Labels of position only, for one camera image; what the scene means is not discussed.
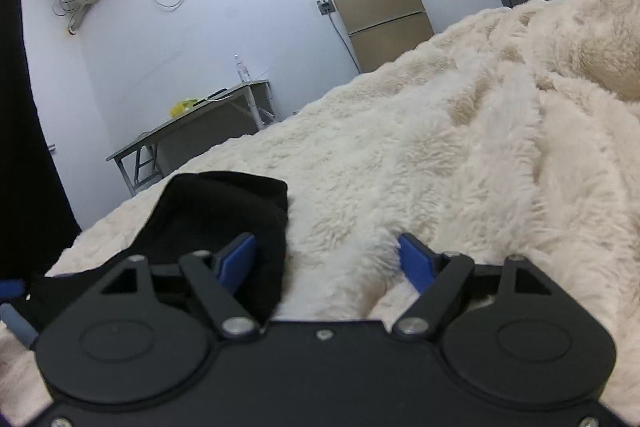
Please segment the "blue and black garment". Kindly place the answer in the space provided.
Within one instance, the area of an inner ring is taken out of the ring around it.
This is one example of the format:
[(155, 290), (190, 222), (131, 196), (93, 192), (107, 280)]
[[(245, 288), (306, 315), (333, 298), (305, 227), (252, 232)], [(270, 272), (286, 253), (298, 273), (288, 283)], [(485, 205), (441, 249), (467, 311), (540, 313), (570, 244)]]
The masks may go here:
[(233, 298), (265, 325), (282, 296), (288, 184), (236, 171), (174, 176), (131, 245), (96, 268), (25, 283), (24, 297), (3, 303), (1, 321), (30, 347), (68, 306), (119, 262), (142, 255), (150, 265), (174, 265), (193, 251), (222, 251), (241, 234), (255, 239), (255, 254)]

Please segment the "grey folding table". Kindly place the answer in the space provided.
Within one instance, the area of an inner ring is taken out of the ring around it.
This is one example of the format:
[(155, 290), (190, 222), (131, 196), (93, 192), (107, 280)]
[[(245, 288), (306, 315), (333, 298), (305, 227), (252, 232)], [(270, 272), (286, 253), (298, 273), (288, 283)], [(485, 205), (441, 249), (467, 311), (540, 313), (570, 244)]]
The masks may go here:
[(255, 134), (275, 121), (270, 83), (243, 82), (143, 132), (107, 159), (118, 168), (130, 194), (137, 195), (213, 146)]

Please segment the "cream fluffy blanket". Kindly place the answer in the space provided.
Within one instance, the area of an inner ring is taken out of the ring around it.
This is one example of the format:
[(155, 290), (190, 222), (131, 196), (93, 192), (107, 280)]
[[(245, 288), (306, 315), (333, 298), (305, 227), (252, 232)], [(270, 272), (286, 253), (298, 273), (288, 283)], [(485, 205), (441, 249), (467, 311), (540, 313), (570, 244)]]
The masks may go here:
[[(128, 200), (48, 277), (129, 247), (178, 174), (288, 184), (282, 296), (221, 339), (178, 262), (119, 262), (30, 347), (1, 327), (6, 426), (634, 426), (639, 0), (485, 10)], [(430, 339), (398, 237), (474, 261)]]

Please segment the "yellow object on table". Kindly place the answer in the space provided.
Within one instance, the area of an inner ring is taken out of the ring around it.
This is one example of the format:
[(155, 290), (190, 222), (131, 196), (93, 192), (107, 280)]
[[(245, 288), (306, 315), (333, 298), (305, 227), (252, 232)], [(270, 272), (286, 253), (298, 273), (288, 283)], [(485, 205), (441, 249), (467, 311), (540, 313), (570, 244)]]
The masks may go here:
[(186, 100), (179, 101), (171, 107), (169, 115), (171, 118), (177, 118), (192, 109), (196, 104), (198, 104), (197, 98), (187, 98)]

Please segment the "clear plastic bottle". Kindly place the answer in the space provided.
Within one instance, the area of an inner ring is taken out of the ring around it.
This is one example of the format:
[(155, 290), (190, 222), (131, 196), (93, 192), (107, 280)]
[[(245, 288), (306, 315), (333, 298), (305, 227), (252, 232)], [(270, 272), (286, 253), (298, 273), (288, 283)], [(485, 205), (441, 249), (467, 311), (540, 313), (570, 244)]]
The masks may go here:
[(248, 69), (245, 63), (243, 62), (239, 54), (235, 54), (234, 59), (235, 59), (235, 69), (240, 77), (240, 80), (242, 82), (251, 82), (252, 77), (250, 77), (250, 73), (248, 72)]

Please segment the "gold refrigerator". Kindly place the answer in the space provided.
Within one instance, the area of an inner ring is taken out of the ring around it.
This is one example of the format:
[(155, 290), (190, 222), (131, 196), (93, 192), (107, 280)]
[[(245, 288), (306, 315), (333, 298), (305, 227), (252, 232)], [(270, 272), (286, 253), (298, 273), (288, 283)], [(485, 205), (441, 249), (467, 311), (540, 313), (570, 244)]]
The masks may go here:
[(422, 0), (332, 1), (361, 72), (373, 72), (434, 36)]

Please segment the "wall socket with plug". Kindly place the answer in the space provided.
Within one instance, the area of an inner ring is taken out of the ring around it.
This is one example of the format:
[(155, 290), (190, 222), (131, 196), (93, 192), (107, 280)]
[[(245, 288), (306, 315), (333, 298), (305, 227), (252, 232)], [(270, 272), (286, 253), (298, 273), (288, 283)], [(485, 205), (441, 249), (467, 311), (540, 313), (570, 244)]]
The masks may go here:
[(317, 8), (321, 15), (331, 15), (335, 12), (335, 6), (332, 0), (318, 0)]

